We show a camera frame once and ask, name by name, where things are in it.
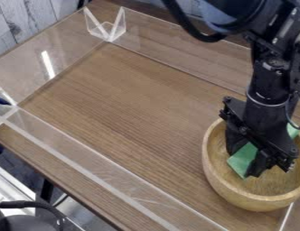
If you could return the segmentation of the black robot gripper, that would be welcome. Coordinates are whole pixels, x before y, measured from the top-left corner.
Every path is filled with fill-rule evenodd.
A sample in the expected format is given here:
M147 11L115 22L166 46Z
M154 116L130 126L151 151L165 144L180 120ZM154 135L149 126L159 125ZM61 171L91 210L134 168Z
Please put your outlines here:
M293 124L292 114L298 99L289 95L274 102L256 100L248 95L245 101L225 97L224 108L220 110L220 117L226 124L226 150L234 155L246 145L246 127L256 133L268 135L269 131L280 125ZM245 171L245 177L258 178L265 170L277 164L277 151L272 148L258 149L256 158L250 161Z

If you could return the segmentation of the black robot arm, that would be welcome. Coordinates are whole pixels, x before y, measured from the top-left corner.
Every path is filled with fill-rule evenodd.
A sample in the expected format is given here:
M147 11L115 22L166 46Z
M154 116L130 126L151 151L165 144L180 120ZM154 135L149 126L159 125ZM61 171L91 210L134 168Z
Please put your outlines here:
M220 117L226 123L226 149L237 156L256 147L242 176L292 169L300 156L288 129L300 130L293 112L300 102L300 0L201 0L201 15L214 31L196 28L177 0L162 0L182 29L201 42L240 34L250 44L253 76L245 100L225 97Z

